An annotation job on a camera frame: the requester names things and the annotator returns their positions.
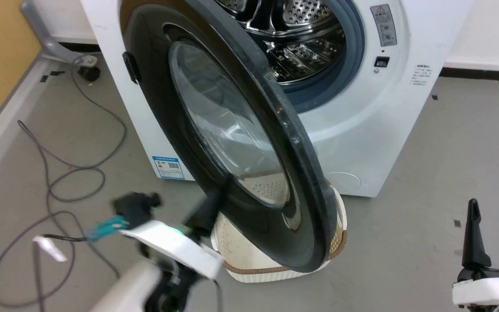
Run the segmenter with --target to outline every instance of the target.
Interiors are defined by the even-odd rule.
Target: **gray metal leg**
[[[66,63],[75,62],[77,65],[85,67],[93,67],[97,63],[97,58],[93,55],[83,55],[78,52],[71,51],[63,47],[59,42],[55,40],[49,33],[49,30],[43,23],[34,0],[24,0],[20,5],[22,14],[30,24],[32,30],[38,37],[38,40],[42,44],[42,48],[46,53],[61,59]]]

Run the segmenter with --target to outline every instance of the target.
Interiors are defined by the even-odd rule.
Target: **caster wheel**
[[[96,81],[99,78],[99,73],[101,73],[101,71],[99,70],[99,68],[97,68],[97,66],[80,67],[78,69],[78,75],[89,82]]]

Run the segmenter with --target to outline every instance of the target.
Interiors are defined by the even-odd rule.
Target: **blue and white sticker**
[[[153,161],[161,178],[184,180],[184,173],[182,173],[178,158],[153,156]]]

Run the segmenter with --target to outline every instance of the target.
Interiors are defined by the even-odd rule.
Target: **open washing machine door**
[[[133,82],[196,182],[208,192],[232,173],[222,213],[277,263],[319,268],[335,194],[255,41],[214,0],[125,0],[120,19]]]

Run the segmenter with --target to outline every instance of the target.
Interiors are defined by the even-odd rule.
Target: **door glass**
[[[198,47],[175,42],[168,58],[178,94],[216,162],[263,203],[282,206],[284,170],[242,92]]]

